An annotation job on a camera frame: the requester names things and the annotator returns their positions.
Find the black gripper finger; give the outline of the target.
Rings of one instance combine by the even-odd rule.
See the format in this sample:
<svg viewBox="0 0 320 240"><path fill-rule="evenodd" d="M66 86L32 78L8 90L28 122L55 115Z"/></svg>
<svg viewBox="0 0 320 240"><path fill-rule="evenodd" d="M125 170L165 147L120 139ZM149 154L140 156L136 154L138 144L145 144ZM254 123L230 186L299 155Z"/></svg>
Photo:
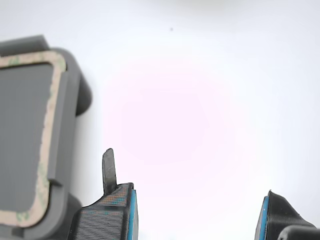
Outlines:
<svg viewBox="0 0 320 240"><path fill-rule="evenodd" d="M255 229L256 240L318 240L320 229L306 221L283 196L264 197Z"/></svg>

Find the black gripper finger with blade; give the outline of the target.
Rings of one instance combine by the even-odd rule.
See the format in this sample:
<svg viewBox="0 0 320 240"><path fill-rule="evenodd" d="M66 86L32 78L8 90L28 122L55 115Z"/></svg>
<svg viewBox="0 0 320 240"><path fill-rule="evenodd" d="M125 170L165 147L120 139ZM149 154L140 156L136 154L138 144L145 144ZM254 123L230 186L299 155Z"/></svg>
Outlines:
<svg viewBox="0 0 320 240"><path fill-rule="evenodd" d="M114 151L102 156L103 196L72 219L69 240L138 240L138 204L134 184L117 184Z"/></svg>

